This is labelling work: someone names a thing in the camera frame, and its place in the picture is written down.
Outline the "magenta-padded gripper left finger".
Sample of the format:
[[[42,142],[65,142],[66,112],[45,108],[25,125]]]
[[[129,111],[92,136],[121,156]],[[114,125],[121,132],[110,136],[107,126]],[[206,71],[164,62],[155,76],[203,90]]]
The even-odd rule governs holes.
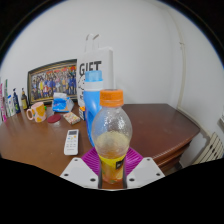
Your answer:
[[[61,178],[84,188],[101,189],[100,159],[94,148],[81,158],[74,157],[60,175]]]

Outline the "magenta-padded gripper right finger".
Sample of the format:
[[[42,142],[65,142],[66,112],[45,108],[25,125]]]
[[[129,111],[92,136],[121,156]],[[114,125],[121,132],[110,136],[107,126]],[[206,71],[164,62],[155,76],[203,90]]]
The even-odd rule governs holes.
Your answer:
[[[163,172],[151,157],[143,157],[134,149],[128,149],[124,160],[124,189],[140,188],[163,177]]]

